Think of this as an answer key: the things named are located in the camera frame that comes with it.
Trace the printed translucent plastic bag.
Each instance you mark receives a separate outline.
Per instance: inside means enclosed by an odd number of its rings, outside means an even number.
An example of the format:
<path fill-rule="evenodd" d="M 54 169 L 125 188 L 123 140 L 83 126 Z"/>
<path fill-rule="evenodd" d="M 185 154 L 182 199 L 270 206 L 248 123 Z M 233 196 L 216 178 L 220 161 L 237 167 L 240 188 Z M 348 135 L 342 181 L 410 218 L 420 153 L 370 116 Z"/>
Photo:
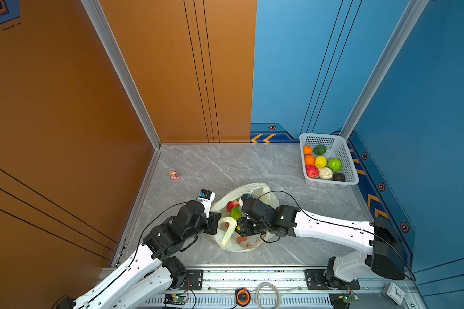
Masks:
<path fill-rule="evenodd" d="M 270 232 L 261 236 L 259 232 L 253 231 L 253 221 L 246 216 L 243 210 L 243 205 L 248 198 L 259 198 L 261 202 L 274 209 L 279 207 L 277 197 L 271 193 L 267 184 L 261 182 L 233 189 L 219 201 L 213 202 L 210 212 L 221 215 L 213 238 L 225 251 L 251 252 L 263 245 L 266 240 L 273 239 L 273 234 Z"/>

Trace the red apple fruit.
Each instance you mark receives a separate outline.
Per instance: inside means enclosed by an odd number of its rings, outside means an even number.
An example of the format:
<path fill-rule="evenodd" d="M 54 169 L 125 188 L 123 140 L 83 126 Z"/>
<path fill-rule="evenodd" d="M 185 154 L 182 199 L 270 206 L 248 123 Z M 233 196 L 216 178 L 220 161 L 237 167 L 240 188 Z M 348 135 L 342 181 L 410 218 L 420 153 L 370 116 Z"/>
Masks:
<path fill-rule="evenodd" d="M 305 166 L 305 172 L 308 178 L 314 179 L 319 175 L 319 170 L 313 164 Z"/>

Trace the orange tangerine fruit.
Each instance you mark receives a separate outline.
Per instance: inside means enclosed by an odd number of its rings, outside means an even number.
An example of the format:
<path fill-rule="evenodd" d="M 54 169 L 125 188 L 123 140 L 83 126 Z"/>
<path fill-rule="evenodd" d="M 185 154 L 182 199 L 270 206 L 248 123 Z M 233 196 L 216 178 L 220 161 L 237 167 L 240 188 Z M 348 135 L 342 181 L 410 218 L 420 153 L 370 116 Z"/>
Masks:
<path fill-rule="evenodd" d="M 305 157 L 304 157 L 304 164 L 306 166 L 308 165 L 315 165 L 315 162 L 316 162 L 316 157 L 311 155 L 311 154 L 307 154 Z"/>

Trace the cream white fruit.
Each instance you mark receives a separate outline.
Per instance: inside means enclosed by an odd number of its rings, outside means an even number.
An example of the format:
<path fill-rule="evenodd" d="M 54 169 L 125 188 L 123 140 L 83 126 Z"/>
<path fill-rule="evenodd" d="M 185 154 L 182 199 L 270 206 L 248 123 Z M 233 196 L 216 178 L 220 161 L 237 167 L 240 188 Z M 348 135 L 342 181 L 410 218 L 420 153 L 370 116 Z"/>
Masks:
<path fill-rule="evenodd" d="M 333 171 L 328 167 L 323 167 L 318 170 L 318 176 L 321 180 L 331 180 L 333 177 Z"/>

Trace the yellow lemon fruit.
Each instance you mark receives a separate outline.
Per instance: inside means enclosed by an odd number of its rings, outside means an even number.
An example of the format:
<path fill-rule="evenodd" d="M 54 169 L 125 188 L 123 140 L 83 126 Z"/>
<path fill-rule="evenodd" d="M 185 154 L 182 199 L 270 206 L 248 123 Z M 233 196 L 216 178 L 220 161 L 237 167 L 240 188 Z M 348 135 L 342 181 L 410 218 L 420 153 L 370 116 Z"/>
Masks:
<path fill-rule="evenodd" d="M 314 161 L 314 166 L 317 169 L 322 169 L 322 168 L 327 167 L 327 158 L 323 156 L 317 156 Z"/>

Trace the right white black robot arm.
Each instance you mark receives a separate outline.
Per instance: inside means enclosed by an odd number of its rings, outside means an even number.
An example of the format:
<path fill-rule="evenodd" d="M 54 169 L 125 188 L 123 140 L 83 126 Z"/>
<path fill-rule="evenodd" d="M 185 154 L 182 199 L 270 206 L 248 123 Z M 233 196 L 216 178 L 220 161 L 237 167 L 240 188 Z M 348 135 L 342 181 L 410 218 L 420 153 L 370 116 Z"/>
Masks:
<path fill-rule="evenodd" d="M 329 259 L 322 275 L 329 289 L 353 288 L 358 278 L 371 273 L 397 281 L 406 278 L 402 242 L 384 219 L 339 220 L 290 205 L 273 208 L 255 198 L 248 199 L 242 211 L 238 231 L 243 237 L 272 234 L 278 238 L 314 238 L 352 248 L 350 254 Z"/>

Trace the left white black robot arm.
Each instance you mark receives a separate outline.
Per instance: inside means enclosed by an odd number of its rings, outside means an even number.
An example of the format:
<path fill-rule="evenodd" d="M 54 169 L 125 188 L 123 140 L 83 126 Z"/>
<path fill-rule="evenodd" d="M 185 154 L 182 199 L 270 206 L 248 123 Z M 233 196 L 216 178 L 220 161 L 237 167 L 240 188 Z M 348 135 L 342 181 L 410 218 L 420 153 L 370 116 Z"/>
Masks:
<path fill-rule="evenodd" d="M 201 234 L 214 235 L 221 217 L 218 212 L 206 214 L 195 201 L 182 206 L 177 215 L 154 226 L 135 252 L 102 282 L 76 299 L 60 298 L 53 307 L 137 308 L 147 297 L 182 285 L 186 268 L 174 254 L 184 251 L 189 239 L 195 242 Z"/>

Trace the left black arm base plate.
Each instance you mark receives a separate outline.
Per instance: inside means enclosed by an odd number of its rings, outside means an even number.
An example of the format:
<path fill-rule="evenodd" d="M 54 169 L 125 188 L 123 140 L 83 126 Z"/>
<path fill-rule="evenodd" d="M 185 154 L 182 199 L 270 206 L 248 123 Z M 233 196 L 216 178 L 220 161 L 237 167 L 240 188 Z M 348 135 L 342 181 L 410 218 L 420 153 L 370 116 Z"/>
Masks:
<path fill-rule="evenodd" d="M 192 291 L 202 290 L 203 277 L 202 269 L 188 269 L 182 279 L 171 284 L 170 290 L 187 290 L 188 288 Z"/>

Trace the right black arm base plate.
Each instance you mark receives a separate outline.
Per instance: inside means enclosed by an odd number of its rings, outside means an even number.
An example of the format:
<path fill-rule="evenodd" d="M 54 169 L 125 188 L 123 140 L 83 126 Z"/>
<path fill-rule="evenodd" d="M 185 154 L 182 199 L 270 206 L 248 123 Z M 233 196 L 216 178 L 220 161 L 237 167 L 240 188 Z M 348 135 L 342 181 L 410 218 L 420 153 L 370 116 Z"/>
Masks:
<path fill-rule="evenodd" d="M 335 277 L 327 279 L 325 270 L 322 269 L 307 269 L 304 271 L 304 275 L 308 290 L 360 290 L 357 279 L 351 282 L 341 281 Z"/>

